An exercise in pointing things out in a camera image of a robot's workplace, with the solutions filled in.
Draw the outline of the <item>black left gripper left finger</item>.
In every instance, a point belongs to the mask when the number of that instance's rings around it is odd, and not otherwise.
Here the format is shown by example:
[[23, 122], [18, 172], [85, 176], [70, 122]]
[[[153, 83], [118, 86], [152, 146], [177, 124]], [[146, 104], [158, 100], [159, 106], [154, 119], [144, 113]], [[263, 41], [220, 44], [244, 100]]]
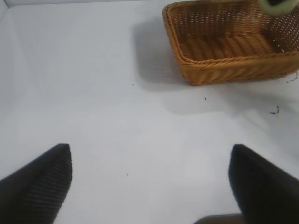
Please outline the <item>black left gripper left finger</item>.
[[70, 146], [60, 143], [0, 181], [0, 222], [54, 223], [71, 182]]

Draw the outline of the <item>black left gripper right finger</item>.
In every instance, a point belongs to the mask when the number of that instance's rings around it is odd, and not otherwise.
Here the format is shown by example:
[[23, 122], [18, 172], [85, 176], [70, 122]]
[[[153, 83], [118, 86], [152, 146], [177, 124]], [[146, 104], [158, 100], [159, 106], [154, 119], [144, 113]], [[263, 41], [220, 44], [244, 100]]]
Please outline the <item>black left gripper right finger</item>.
[[230, 186], [247, 224], [297, 224], [299, 181], [245, 145], [234, 145]]

